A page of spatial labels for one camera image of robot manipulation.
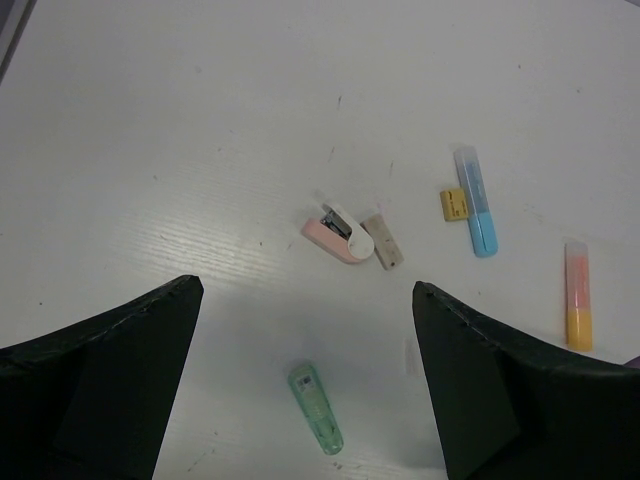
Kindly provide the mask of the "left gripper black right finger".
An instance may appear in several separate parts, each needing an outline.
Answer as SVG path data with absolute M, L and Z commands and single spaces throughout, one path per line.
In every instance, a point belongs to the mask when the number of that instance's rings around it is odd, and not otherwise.
M 421 359 L 451 479 L 635 479 L 639 373 L 414 286 Z

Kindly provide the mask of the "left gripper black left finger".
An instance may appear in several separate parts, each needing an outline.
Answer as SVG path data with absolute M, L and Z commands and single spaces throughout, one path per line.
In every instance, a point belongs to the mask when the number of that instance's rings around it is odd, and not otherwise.
M 152 478 L 203 294 L 183 275 L 2 349 L 2 478 Z

